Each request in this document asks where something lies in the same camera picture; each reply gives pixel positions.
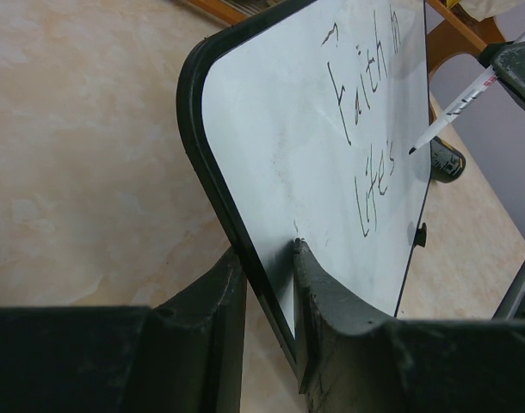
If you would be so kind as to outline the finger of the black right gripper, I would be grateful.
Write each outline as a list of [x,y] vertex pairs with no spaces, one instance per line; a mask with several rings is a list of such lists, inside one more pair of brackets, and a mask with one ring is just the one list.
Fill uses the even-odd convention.
[[491,66],[498,81],[525,111],[525,41],[491,43],[479,55],[480,64]]

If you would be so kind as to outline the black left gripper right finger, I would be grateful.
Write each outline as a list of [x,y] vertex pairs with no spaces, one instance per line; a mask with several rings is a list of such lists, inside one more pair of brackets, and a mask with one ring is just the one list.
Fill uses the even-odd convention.
[[404,320],[293,247],[296,377],[311,412],[525,412],[525,320]]

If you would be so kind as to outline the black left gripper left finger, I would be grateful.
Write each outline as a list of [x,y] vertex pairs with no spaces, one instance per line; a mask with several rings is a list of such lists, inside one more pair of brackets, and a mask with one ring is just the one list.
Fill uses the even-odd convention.
[[232,250],[154,308],[0,307],[0,412],[237,412],[245,307]]

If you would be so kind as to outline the black white marker pen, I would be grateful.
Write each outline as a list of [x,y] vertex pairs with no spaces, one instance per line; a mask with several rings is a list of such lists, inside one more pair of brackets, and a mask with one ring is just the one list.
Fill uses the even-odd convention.
[[428,144],[446,126],[452,123],[473,101],[482,95],[498,79],[494,69],[487,67],[449,106],[430,124],[409,149],[411,155]]

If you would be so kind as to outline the white whiteboard black frame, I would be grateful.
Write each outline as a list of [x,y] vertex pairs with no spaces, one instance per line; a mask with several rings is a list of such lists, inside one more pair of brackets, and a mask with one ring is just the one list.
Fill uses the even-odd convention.
[[421,1],[284,1],[201,41],[182,144],[290,363],[293,244],[398,313],[428,193]]

